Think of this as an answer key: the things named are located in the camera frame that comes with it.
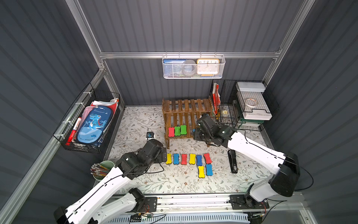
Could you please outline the green eraser bottom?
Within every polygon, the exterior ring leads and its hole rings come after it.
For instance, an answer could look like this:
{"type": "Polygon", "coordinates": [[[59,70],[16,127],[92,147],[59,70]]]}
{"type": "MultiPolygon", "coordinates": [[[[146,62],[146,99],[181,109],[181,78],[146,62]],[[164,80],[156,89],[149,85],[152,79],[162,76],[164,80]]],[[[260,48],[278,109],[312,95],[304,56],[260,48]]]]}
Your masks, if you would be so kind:
{"type": "Polygon", "coordinates": [[[180,126],[174,127],[174,136],[181,136],[181,127],[180,126]]]}
{"type": "Polygon", "coordinates": [[[187,135],[187,126],[186,125],[181,125],[180,126],[180,134],[181,135],[187,135]]]}

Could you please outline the red eraser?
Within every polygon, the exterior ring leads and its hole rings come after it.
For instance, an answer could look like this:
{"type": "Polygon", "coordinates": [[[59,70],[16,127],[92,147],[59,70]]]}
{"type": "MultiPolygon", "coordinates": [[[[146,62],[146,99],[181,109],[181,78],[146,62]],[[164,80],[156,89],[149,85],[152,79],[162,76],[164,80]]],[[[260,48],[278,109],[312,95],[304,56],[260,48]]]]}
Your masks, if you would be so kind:
{"type": "Polygon", "coordinates": [[[212,164],[212,160],[209,153],[203,155],[206,164],[212,164]]]}
{"type": "Polygon", "coordinates": [[[181,165],[187,165],[187,154],[181,155],[181,165]]]}
{"type": "Polygon", "coordinates": [[[174,136],[175,136],[175,128],[169,127],[169,128],[168,128],[168,137],[169,137],[169,138],[172,138],[172,137],[174,137],[174,136]]]}

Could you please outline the yellow eraser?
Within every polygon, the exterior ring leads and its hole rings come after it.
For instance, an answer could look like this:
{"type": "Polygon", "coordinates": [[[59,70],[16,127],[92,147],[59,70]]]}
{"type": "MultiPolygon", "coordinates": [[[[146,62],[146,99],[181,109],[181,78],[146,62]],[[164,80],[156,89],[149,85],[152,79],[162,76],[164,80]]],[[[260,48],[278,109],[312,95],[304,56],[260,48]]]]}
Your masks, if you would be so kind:
{"type": "Polygon", "coordinates": [[[189,164],[195,165],[196,164],[196,154],[189,155],[189,164]]]}
{"type": "Polygon", "coordinates": [[[198,166],[198,177],[205,178],[204,166],[198,166]]]}
{"type": "Polygon", "coordinates": [[[170,153],[167,154],[166,164],[172,164],[172,154],[170,154],[170,153]]]}

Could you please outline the blue eraser top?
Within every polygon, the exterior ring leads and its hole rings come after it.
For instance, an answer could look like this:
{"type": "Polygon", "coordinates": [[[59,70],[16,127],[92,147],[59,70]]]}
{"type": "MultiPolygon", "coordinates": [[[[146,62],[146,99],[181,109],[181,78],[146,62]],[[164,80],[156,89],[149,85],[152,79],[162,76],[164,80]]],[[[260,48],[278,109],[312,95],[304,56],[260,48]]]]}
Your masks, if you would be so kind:
{"type": "Polygon", "coordinates": [[[197,166],[203,166],[202,155],[196,155],[196,165],[197,166]]]}
{"type": "Polygon", "coordinates": [[[179,157],[180,157],[179,154],[174,154],[173,155],[173,164],[174,165],[179,165],[179,163],[180,163],[179,157]]]}

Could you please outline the blue eraser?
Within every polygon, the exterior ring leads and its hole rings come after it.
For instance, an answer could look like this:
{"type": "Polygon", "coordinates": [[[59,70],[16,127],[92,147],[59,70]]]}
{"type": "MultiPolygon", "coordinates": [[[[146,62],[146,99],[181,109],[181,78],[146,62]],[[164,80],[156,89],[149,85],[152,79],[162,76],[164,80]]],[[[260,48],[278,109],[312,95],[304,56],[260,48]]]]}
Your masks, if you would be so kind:
{"type": "Polygon", "coordinates": [[[212,164],[206,164],[206,175],[207,176],[213,176],[212,164]]]}
{"type": "Polygon", "coordinates": [[[202,155],[196,155],[196,165],[197,166],[203,166],[202,155]]]}
{"type": "Polygon", "coordinates": [[[180,157],[179,154],[174,154],[173,155],[173,164],[174,165],[179,165],[179,163],[180,163],[179,157],[180,157]]]}

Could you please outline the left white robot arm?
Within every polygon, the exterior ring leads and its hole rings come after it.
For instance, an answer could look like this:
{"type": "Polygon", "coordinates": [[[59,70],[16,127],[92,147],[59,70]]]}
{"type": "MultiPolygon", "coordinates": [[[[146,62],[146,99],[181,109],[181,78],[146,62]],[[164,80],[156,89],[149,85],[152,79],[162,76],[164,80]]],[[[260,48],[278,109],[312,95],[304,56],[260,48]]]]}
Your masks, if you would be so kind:
{"type": "Polygon", "coordinates": [[[154,164],[167,161],[167,149],[156,140],[150,139],[135,152],[122,155],[106,177],[81,199],[69,207],[59,207],[54,212],[58,224],[102,224],[116,215],[127,212],[148,211],[143,193],[138,188],[130,189],[120,199],[107,201],[130,181],[149,173],[154,164]]]}

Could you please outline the wooden two-tier shelf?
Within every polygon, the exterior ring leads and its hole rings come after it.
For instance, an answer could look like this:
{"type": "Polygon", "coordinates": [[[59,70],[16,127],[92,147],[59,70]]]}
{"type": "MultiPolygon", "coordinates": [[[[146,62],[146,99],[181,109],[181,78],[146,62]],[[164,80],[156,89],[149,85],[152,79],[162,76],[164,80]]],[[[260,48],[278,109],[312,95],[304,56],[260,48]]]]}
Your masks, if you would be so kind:
{"type": "Polygon", "coordinates": [[[204,114],[211,115],[212,102],[210,99],[179,99],[162,100],[162,113],[165,122],[165,143],[170,148],[170,141],[176,139],[192,139],[196,121],[204,114]],[[186,125],[187,135],[168,137],[168,128],[186,125]]]}

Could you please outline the green pencil cup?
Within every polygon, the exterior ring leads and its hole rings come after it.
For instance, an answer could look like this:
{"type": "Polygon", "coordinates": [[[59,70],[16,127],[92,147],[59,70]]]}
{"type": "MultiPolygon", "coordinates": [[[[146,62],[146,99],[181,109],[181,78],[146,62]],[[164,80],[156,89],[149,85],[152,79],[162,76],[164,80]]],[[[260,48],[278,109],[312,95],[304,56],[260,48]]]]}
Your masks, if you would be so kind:
{"type": "MultiPolygon", "coordinates": [[[[101,164],[103,167],[105,167],[105,168],[107,168],[109,170],[111,170],[113,167],[115,167],[115,163],[112,162],[112,161],[103,161],[103,162],[101,162],[99,164],[101,164]]],[[[105,178],[105,177],[100,177],[100,176],[95,176],[95,175],[92,175],[92,176],[97,181],[101,181],[101,180],[103,180],[105,178]]]]}

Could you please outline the clear tape roll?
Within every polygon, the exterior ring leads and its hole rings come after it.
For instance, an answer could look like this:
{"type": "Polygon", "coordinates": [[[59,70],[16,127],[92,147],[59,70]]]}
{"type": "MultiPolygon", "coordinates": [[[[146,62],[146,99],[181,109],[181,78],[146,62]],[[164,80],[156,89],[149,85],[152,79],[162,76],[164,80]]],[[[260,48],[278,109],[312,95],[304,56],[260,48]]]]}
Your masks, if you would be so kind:
{"type": "Polygon", "coordinates": [[[254,98],[246,98],[245,105],[251,108],[255,108],[258,106],[258,101],[254,98]]]}

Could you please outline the white yellow alarm clock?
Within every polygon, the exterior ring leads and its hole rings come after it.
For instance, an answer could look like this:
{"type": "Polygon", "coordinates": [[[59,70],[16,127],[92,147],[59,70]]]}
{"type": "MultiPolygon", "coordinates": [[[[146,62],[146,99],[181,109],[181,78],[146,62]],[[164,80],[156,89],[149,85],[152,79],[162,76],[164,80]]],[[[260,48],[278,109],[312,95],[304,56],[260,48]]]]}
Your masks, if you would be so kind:
{"type": "Polygon", "coordinates": [[[197,74],[203,76],[218,75],[220,67],[220,60],[216,58],[197,60],[197,74]]]}

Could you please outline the grey tape roll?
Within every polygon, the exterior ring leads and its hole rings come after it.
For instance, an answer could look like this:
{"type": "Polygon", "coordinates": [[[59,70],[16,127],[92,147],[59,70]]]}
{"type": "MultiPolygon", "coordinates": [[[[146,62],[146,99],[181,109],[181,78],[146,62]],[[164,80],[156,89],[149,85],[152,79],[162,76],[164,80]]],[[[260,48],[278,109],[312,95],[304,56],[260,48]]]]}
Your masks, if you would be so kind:
{"type": "Polygon", "coordinates": [[[196,74],[197,65],[194,60],[185,60],[182,65],[183,74],[187,77],[192,77],[196,74]]]}

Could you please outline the red white marker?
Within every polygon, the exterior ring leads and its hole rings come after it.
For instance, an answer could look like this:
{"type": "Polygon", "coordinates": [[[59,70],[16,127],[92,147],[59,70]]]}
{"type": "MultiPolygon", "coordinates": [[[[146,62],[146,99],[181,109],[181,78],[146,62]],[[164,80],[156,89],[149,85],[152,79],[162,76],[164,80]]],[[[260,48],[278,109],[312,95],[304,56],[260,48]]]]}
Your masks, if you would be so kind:
{"type": "Polygon", "coordinates": [[[75,134],[77,132],[77,129],[79,127],[79,124],[80,124],[81,120],[82,120],[81,117],[77,118],[76,123],[75,123],[75,125],[74,125],[74,127],[73,127],[73,129],[71,131],[71,134],[70,134],[67,142],[65,143],[66,146],[69,146],[70,143],[72,142],[72,140],[73,140],[73,138],[74,138],[74,136],[75,136],[75,134]]]}

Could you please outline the blue box in basket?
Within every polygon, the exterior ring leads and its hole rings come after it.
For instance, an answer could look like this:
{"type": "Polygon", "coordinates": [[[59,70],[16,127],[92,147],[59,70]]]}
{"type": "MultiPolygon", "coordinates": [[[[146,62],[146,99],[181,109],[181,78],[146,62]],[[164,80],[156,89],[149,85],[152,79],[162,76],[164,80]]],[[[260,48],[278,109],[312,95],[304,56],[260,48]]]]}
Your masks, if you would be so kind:
{"type": "Polygon", "coordinates": [[[163,59],[163,77],[175,78],[184,75],[183,63],[184,59],[163,59]]]}

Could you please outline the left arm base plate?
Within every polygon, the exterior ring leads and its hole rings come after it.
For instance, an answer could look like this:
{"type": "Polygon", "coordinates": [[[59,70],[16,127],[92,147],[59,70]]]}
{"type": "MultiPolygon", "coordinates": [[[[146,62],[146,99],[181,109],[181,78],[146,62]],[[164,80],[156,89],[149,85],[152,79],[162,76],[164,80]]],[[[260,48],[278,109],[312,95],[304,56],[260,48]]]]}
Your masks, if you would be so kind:
{"type": "Polygon", "coordinates": [[[138,205],[137,212],[155,212],[157,210],[158,198],[145,197],[138,205]]]}

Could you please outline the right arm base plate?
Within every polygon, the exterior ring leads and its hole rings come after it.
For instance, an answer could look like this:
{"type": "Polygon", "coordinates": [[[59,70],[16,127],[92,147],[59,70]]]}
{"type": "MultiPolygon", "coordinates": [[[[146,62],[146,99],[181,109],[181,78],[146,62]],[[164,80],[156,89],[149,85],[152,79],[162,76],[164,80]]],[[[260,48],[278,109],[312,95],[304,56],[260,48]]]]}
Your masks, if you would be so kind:
{"type": "Polygon", "coordinates": [[[253,210],[253,209],[268,209],[269,204],[267,200],[258,202],[251,196],[245,195],[230,195],[229,204],[231,204],[233,210],[253,210]]]}

